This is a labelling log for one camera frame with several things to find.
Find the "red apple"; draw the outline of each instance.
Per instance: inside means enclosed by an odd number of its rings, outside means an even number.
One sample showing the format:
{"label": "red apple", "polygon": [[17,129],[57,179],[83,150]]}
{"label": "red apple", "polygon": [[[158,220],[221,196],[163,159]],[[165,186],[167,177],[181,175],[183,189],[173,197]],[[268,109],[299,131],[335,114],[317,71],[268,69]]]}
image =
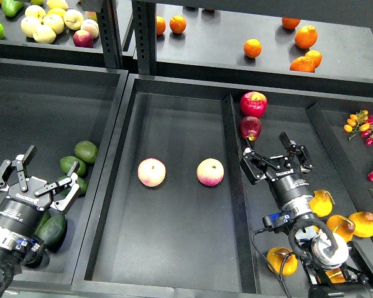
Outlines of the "red apple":
{"label": "red apple", "polygon": [[198,180],[206,186],[214,186],[223,180],[223,164],[214,158],[203,160],[196,170]]}
{"label": "red apple", "polygon": [[245,116],[261,117],[265,113],[267,105],[267,98],[256,91],[246,93],[241,99],[241,110]]}
{"label": "red apple", "polygon": [[138,178],[148,187],[158,186],[166,177],[165,165],[156,158],[147,158],[138,166]]}
{"label": "red apple", "polygon": [[86,30],[77,30],[73,34],[73,43],[76,47],[81,48],[92,48],[94,46],[93,36]]}
{"label": "red apple", "polygon": [[239,123],[239,131],[242,138],[248,138],[250,141],[258,139],[261,133],[261,121],[257,117],[246,116]]}

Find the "yellow cherry tomato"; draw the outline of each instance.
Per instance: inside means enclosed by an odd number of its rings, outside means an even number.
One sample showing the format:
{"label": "yellow cherry tomato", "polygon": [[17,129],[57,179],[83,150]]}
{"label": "yellow cherry tomato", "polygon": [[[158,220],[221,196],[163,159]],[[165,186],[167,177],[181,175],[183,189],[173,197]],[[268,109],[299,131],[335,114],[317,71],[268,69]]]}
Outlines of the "yellow cherry tomato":
{"label": "yellow cherry tomato", "polygon": [[349,124],[346,124],[346,125],[344,125],[344,130],[346,132],[352,132],[352,126],[350,126]]}
{"label": "yellow cherry tomato", "polygon": [[350,126],[352,126],[352,127],[354,127],[354,126],[356,125],[356,121],[355,121],[355,120],[352,120],[351,118],[348,118],[348,119],[347,119],[347,123],[348,123]]}
{"label": "yellow cherry tomato", "polygon": [[371,126],[371,125],[370,125],[369,123],[362,124],[362,125],[359,127],[359,130],[360,130],[361,132],[365,132],[366,130],[369,129],[370,126]]}

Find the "round black joint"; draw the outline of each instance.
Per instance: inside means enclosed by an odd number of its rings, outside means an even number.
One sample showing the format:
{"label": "round black joint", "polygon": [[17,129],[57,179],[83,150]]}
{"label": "round black joint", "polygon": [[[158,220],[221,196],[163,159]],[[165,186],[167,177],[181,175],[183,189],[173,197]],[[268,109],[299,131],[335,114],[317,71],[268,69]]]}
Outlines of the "round black joint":
{"label": "round black joint", "polygon": [[301,173],[294,173],[275,181],[269,181],[269,187],[280,210],[296,197],[314,196],[310,184]]}
{"label": "round black joint", "polygon": [[5,198],[0,204],[0,227],[26,238],[32,238],[44,212],[13,199]]}

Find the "lemon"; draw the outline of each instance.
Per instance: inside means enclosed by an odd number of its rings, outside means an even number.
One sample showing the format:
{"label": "lemon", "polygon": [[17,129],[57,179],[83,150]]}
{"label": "lemon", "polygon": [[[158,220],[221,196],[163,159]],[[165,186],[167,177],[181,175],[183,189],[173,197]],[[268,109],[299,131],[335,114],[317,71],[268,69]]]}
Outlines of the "lemon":
{"label": "lemon", "polygon": [[81,141],[75,146],[75,155],[86,163],[95,163],[98,147],[90,141]]}
{"label": "lemon", "polygon": [[66,10],[64,10],[63,8],[53,8],[53,9],[50,9],[48,12],[47,12],[47,15],[49,16],[50,14],[58,14],[62,19],[63,19],[63,16],[65,15],[66,13]]}

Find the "yellow apple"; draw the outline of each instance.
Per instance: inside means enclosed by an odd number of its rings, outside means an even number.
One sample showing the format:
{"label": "yellow apple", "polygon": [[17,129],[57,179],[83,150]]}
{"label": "yellow apple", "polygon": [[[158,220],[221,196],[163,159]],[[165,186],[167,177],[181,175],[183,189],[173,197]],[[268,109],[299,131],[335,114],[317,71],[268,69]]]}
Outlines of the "yellow apple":
{"label": "yellow apple", "polygon": [[138,178],[148,187],[158,186],[165,177],[166,167],[156,158],[147,158],[141,161],[138,166]]}
{"label": "yellow apple", "polygon": [[223,164],[214,158],[203,160],[196,170],[198,180],[207,186],[214,186],[223,180],[224,167]]}

